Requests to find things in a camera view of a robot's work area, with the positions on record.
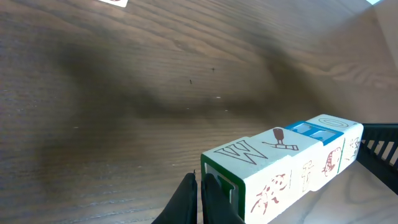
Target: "white card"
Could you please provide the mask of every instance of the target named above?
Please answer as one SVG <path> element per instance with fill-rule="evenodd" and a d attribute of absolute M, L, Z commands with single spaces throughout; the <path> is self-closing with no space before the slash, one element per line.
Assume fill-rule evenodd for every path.
<path fill-rule="evenodd" d="M 126 7 L 129 0 L 100 0 L 109 4 L 114 4 L 115 6 Z"/>

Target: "black plastic basket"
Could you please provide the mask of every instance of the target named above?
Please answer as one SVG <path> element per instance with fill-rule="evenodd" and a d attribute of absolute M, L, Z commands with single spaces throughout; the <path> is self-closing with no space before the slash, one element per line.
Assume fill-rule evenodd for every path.
<path fill-rule="evenodd" d="M 363 124 L 358 162 L 398 194 L 398 124 Z"/>

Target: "blue border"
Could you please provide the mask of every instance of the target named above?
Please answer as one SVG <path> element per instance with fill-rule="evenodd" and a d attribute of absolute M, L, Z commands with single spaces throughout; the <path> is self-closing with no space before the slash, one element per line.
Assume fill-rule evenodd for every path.
<path fill-rule="evenodd" d="M 325 128 L 323 126 L 320 126 L 320 125 L 317 125 L 317 124 L 313 124 L 313 123 L 308 123 L 306 121 L 298 121 L 298 122 L 296 122 L 294 124 L 286 126 L 285 129 L 288 129 L 289 131 L 293 131 L 293 128 L 297 127 L 300 124 L 307 124 L 309 126 L 313 126 L 313 127 L 317 128 L 317 129 L 320 129 L 320 130 L 331 131 L 331 132 L 335 133 L 335 135 L 333 137 L 330 137 L 327 140 L 322 142 L 324 146 L 326 146 L 327 144 L 329 144 L 332 141 L 336 140 L 338 137 L 344 135 L 344 133 L 342 133 L 341 131 L 337 131 L 337 130 L 330 129 L 330 128 Z M 295 131 L 293 131 L 293 132 L 298 133 L 298 134 L 302 134 L 304 136 L 308 136 L 308 137 L 312 138 L 310 135 L 314 134 L 316 131 L 318 131 L 318 130 L 309 130 L 309 131 L 306 131 L 304 133 L 298 133 L 298 132 L 295 132 Z"/>

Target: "wooden surface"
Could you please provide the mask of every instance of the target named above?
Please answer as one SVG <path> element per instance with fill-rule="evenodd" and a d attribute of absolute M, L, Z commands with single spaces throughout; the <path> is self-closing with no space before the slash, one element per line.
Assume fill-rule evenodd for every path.
<path fill-rule="evenodd" d="M 203 151 L 320 113 L 397 122 L 397 93 L 365 0 L 2 0 L 0 222 L 151 223 Z M 392 223 L 366 177 L 278 223 Z"/>

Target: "wood grain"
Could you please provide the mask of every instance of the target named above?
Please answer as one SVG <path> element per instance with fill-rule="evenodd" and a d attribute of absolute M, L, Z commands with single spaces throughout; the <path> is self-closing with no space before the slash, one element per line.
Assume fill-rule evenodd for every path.
<path fill-rule="evenodd" d="M 320 113 L 397 121 L 362 0 L 3 0 L 0 68 L 1 223 L 150 223 L 205 150 Z"/>

